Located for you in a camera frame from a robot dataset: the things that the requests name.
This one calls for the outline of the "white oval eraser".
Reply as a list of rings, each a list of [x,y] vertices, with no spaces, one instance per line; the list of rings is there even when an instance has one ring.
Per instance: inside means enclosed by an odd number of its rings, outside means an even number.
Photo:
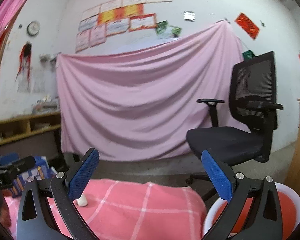
[[[76,199],[76,203],[79,207],[85,207],[88,205],[88,200],[85,194],[82,194],[78,199]]]

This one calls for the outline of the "blue cardboard box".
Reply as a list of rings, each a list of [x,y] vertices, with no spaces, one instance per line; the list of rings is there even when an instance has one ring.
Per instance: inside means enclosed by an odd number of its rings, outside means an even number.
[[[23,173],[21,173],[17,179],[13,181],[13,186],[9,189],[12,197],[17,198],[22,195],[25,183],[29,176],[34,176],[37,180],[51,179],[56,174],[57,171],[54,167],[48,165],[46,157],[35,156],[35,166]]]

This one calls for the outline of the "wooden shelf unit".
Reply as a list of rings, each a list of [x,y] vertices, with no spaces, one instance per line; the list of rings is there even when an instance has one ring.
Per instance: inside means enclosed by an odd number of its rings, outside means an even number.
[[[58,157],[62,154],[60,134],[59,111],[0,120],[0,156],[17,153],[20,157]]]

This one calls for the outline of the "pink plaid tablecloth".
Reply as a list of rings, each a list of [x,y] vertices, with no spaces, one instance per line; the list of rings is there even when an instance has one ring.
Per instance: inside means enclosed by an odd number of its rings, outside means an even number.
[[[92,179],[77,209],[99,239],[201,239],[207,214],[190,187]]]

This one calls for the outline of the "black mesh office chair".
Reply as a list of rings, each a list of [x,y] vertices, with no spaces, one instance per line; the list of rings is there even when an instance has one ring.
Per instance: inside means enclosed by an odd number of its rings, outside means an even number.
[[[277,129],[277,111],[283,106],[276,101],[276,70],[273,51],[234,65],[229,90],[231,116],[246,125],[248,132],[218,123],[219,99],[198,99],[209,108],[212,126],[195,128],[186,133],[192,153],[201,158],[211,149],[230,167],[250,160],[269,160],[273,131]]]

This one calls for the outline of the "red white plastic basin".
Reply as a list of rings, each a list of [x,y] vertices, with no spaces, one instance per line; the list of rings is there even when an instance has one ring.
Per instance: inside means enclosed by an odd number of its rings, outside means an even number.
[[[290,234],[295,230],[295,228],[300,223],[300,197],[299,195],[290,187],[283,185],[281,183],[275,183],[277,192],[279,195],[282,222],[283,222],[283,239],[287,239]],[[242,228],[244,220],[248,215],[248,211],[252,204],[252,198],[247,199],[243,210],[236,222],[231,234],[234,235],[238,233]],[[208,230],[213,226],[218,217],[221,215],[222,211],[226,207],[227,202],[221,198],[218,198],[209,211],[207,212],[204,224],[203,224],[203,235],[205,235]]]

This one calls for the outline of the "stack of papers on shelf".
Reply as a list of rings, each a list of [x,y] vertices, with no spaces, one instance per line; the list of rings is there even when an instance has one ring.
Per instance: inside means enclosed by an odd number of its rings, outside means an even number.
[[[44,114],[52,113],[60,110],[59,97],[52,98],[50,95],[46,95],[42,100],[38,100],[32,106],[32,114]]]

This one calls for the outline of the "pink hanging cloth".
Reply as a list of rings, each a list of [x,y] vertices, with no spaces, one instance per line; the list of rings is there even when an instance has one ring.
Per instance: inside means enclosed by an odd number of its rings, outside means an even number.
[[[121,54],[57,57],[62,150],[99,151],[107,161],[142,161],[189,152],[186,133],[211,126],[207,105],[218,99],[219,123],[243,131],[229,110],[233,66],[243,60],[231,24]]]

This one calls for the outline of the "red tassel wall ornament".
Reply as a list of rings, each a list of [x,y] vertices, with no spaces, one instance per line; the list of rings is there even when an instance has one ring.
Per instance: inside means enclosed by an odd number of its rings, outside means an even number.
[[[32,44],[26,42],[19,55],[19,68],[15,78],[15,82],[18,83],[17,92],[19,93],[30,92],[31,53]]]

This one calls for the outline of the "green wall sign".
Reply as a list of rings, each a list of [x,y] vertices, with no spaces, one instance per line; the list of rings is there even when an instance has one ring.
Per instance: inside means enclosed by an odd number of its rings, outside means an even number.
[[[255,54],[251,50],[247,50],[243,53],[243,60],[248,61],[249,59],[253,59]]]

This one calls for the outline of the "round wall clock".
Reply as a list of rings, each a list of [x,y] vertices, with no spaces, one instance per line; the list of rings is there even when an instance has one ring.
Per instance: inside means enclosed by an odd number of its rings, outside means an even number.
[[[40,31],[40,23],[38,21],[32,21],[27,26],[27,34],[29,36],[37,36]]]

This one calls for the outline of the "red paper wall decoration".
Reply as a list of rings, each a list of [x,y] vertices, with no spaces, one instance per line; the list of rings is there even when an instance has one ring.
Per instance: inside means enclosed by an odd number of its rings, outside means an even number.
[[[260,31],[259,27],[244,13],[240,13],[235,22],[253,39],[255,40]]]

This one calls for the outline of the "green poster on wall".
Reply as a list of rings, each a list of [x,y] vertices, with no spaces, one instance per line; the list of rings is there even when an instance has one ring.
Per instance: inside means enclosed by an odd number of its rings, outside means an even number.
[[[158,22],[155,28],[158,38],[178,38],[181,31],[181,27],[170,25],[168,21]]]

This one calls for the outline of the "certificates on wall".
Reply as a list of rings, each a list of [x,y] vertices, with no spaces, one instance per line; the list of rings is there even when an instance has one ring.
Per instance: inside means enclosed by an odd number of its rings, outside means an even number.
[[[155,13],[146,14],[144,5],[172,0],[112,0],[83,11],[76,35],[75,52],[103,44],[107,37],[158,26]]]

